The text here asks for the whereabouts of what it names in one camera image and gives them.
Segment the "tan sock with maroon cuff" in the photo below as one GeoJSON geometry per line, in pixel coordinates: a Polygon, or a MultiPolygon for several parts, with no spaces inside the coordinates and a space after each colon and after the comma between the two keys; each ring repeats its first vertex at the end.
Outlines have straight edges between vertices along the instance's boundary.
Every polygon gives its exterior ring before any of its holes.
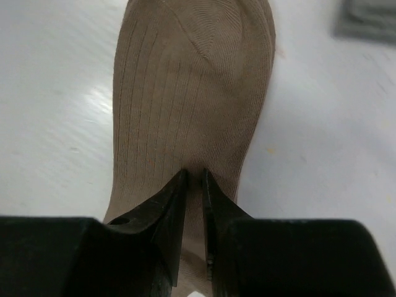
{"type": "Polygon", "coordinates": [[[212,294],[200,176],[236,199],[275,57],[268,1],[129,1],[114,58],[113,187],[105,221],[189,172],[173,296],[212,294]]]}

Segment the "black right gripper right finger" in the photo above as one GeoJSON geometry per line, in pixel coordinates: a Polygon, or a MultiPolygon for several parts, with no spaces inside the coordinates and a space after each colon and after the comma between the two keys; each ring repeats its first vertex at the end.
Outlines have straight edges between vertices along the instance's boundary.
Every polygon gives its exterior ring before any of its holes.
{"type": "Polygon", "coordinates": [[[236,219],[251,216],[223,193],[213,174],[206,168],[202,173],[201,188],[207,277],[212,281],[219,244],[228,226],[236,219]]]}

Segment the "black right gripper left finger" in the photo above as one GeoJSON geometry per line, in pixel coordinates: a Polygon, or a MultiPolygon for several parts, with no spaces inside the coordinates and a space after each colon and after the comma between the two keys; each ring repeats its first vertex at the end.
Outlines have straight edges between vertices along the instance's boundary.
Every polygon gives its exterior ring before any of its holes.
{"type": "Polygon", "coordinates": [[[170,288],[178,282],[187,188],[188,172],[180,170],[154,196],[107,223],[127,240],[132,270],[160,273],[154,279],[170,288]]]}

